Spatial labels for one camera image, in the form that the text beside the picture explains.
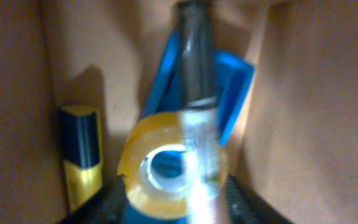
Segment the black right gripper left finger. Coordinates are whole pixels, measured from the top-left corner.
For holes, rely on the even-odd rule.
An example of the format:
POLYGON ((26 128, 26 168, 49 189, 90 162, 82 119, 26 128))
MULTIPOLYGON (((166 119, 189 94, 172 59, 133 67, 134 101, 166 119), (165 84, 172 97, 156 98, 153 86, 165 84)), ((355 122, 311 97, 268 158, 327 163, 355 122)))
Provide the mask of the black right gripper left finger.
POLYGON ((124 175, 117 175, 58 224, 122 224, 128 202, 124 175))

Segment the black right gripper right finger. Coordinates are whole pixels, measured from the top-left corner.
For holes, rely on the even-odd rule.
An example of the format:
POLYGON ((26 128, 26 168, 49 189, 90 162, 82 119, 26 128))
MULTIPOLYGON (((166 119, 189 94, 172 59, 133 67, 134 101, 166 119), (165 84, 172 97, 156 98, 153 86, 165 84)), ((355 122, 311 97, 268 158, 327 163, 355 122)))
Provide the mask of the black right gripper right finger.
POLYGON ((235 175, 226 179, 226 202, 233 224, 293 224, 235 175))

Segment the yellow tape roll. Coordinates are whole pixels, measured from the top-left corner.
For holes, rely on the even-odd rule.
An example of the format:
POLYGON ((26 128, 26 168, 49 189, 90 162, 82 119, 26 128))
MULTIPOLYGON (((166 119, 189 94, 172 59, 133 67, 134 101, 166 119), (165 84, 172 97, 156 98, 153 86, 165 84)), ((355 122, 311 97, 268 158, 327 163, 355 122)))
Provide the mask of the yellow tape roll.
POLYGON ((129 133, 117 168, 130 204, 157 219, 226 223, 222 188, 228 175, 216 110, 157 113, 129 133), (165 177, 152 166, 163 152, 180 154, 181 174, 165 177))

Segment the yellow highlighter black cap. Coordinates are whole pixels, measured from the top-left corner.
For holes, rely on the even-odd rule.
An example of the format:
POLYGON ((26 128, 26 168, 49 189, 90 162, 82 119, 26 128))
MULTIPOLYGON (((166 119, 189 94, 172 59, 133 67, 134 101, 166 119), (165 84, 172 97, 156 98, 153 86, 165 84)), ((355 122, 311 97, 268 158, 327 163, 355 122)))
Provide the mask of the yellow highlighter black cap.
POLYGON ((85 105, 58 109, 63 166, 71 213, 103 186, 103 137, 99 111, 85 105))

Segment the black whiteboard marker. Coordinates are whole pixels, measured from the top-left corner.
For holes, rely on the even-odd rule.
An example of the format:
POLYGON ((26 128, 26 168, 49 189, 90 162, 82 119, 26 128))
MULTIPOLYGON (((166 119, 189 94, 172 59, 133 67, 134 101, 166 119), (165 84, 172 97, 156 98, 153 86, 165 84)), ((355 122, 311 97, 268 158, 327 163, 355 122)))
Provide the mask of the black whiteboard marker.
POLYGON ((178 118, 186 149, 188 223, 229 223, 222 190, 225 178, 219 146, 209 4, 205 1, 180 1, 175 11, 185 100, 178 118))

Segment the brown cardboard box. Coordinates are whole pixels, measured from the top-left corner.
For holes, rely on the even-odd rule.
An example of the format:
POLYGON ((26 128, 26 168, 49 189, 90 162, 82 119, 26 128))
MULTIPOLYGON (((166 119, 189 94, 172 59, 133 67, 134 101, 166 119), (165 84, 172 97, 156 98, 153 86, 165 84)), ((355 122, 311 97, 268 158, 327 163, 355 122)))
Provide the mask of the brown cardboard box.
MULTIPOLYGON (((0 1, 0 223, 68 213, 56 109, 99 108, 105 180, 137 122, 173 1, 0 1)), ((230 172, 295 223, 358 223, 358 1, 213 1, 253 63, 230 172)))

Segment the blue whiteboard duster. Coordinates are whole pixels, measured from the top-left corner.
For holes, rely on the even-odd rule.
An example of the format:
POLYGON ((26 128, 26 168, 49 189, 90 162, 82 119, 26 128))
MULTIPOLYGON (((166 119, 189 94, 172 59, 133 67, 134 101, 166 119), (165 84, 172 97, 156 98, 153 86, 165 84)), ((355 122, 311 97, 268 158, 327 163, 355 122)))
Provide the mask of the blue whiteboard duster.
MULTIPOLYGON (((157 113, 183 111, 185 100, 180 75, 180 35, 172 32, 169 36, 159 68, 154 78, 149 95, 142 109, 140 121, 157 113)), ((217 50, 213 54, 215 92, 218 100, 219 144, 225 145, 239 116, 242 104, 247 96, 254 68, 243 59, 225 51, 217 50)), ((176 177, 181 174, 177 152, 163 152, 153 161, 152 166, 165 177, 176 177)), ((231 161, 227 156, 228 166, 231 161)), ((222 188, 226 196, 226 181, 222 188)), ((157 219, 144 215, 129 202, 125 208, 125 223, 185 223, 187 217, 176 219, 157 219)))

